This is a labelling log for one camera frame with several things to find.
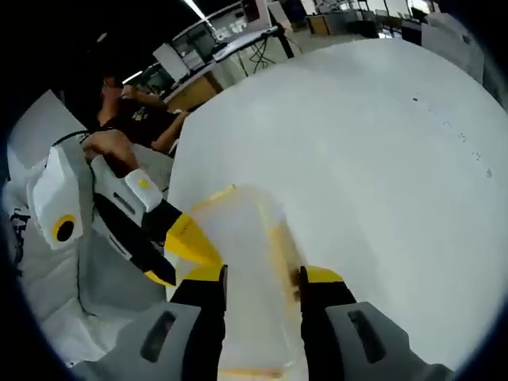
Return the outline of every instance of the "black t-shirt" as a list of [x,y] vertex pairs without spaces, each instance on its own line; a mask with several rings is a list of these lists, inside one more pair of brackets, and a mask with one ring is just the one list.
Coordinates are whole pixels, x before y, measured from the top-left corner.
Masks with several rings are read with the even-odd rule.
[[103,128],[118,129],[133,143],[151,148],[152,142],[175,119],[175,114],[164,109],[147,106],[133,99],[121,99],[117,116],[109,119]]

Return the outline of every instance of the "white cloth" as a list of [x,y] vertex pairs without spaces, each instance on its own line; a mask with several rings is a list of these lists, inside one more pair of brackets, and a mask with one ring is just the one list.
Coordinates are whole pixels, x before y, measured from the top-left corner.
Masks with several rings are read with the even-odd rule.
[[42,94],[17,121],[7,141],[9,173],[14,184],[26,183],[30,168],[46,158],[55,141],[84,129],[51,90]]
[[113,348],[118,331],[128,321],[99,319],[83,311],[78,300],[76,246],[52,251],[14,190],[13,184],[7,183],[3,191],[4,212],[11,220],[6,229],[15,226],[18,231],[9,242],[10,252],[15,257],[16,247],[22,247],[19,280],[42,332],[69,366],[100,359]]

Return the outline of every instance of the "desk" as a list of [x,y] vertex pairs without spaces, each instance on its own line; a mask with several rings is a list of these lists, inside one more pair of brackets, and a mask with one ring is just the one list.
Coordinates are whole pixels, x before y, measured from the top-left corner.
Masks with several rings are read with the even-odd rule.
[[275,33],[277,33],[277,31],[278,27],[273,26],[268,29],[256,30],[255,32],[246,33],[245,35],[238,37],[236,40],[231,41],[227,44],[227,46],[215,53],[214,60],[215,62],[221,62],[232,54],[239,52],[240,50],[245,49],[248,46],[255,44],[256,42],[273,36]]
[[270,191],[310,264],[342,274],[423,360],[457,369],[507,288],[507,127],[474,79],[423,48],[334,45],[190,115],[168,199],[189,211],[232,183]]
[[227,46],[215,53],[213,62],[208,63],[203,69],[192,75],[189,79],[178,84],[177,88],[164,99],[164,103],[168,105],[169,110],[188,110],[193,106],[208,101],[223,90],[221,84],[219,84],[213,76],[212,71],[215,69],[221,71],[222,75],[225,77],[225,85],[233,85],[235,83],[234,78],[227,70],[221,68],[221,63],[227,60],[232,54],[270,37],[279,38],[287,58],[292,58],[294,56],[284,36],[284,29],[281,26],[273,26],[268,29],[246,33],[236,40],[231,41]]

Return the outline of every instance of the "black cable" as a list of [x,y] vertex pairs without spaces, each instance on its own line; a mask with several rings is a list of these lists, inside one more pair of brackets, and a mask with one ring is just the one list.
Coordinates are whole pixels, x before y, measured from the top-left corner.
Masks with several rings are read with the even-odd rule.
[[61,137],[59,140],[57,140],[55,143],[52,144],[52,146],[55,146],[57,144],[60,144],[61,142],[67,140],[70,137],[75,137],[76,135],[81,135],[82,133],[91,134],[91,132],[87,129],[82,129],[80,131],[74,131],[73,133],[68,133],[64,137]]
[[262,49],[263,49],[263,51],[261,52],[261,56],[260,56],[259,61],[257,61],[256,66],[254,67],[254,71],[252,72],[253,74],[255,74],[255,73],[256,73],[257,67],[258,67],[258,65],[260,64],[261,60],[263,59],[264,52],[267,50],[267,43],[268,43],[268,40],[265,40],[265,41],[263,42],[263,45],[262,45]]
[[270,63],[272,63],[274,65],[276,64],[275,61],[270,60],[268,57],[260,57],[260,56],[258,56],[260,54],[260,48],[256,44],[254,44],[254,47],[256,48],[256,50],[254,50],[254,48],[252,48],[252,50],[254,51],[254,54],[252,54],[252,56],[248,59],[249,61],[251,61],[252,63],[255,63],[256,61],[254,60],[254,57],[256,57],[258,59],[259,58],[263,58],[263,60],[268,61],[268,62],[270,62]]
[[79,143],[82,144],[90,135],[85,135],[84,138],[82,138]]
[[241,60],[241,56],[240,56],[240,53],[237,52],[237,57],[238,57],[238,60],[240,61],[240,66],[242,69],[244,69],[244,73],[245,73],[245,76],[248,77],[248,73],[247,71],[245,70],[245,66],[244,66],[244,61]]
[[294,42],[294,41],[293,41],[291,38],[289,38],[289,37],[286,37],[286,40],[288,40],[288,41],[292,42],[293,44],[295,44],[295,45],[296,45],[296,47],[298,48],[298,50],[300,51],[300,54],[303,54],[303,50],[302,50],[302,48],[300,48],[300,45],[298,45],[296,42]]

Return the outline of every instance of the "yellow circle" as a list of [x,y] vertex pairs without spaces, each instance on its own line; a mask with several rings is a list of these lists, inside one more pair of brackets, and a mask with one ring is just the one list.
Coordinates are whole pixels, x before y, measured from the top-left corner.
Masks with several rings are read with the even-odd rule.
[[58,232],[60,230],[60,228],[62,227],[62,225],[65,223],[65,222],[72,222],[73,224],[76,223],[76,219],[74,216],[71,216],[70,214],[67,214],[63,217],[60,217],[58,219],[58,221],[54,224],[53,226],[53,230],[52,230],[52,233],[53,233],[53,239],[55,241],[59,241],[58,239]]
[[137,180],[137,185],[139,185],[141,189],[148,189],[150,187],[150,183],[146,179]]

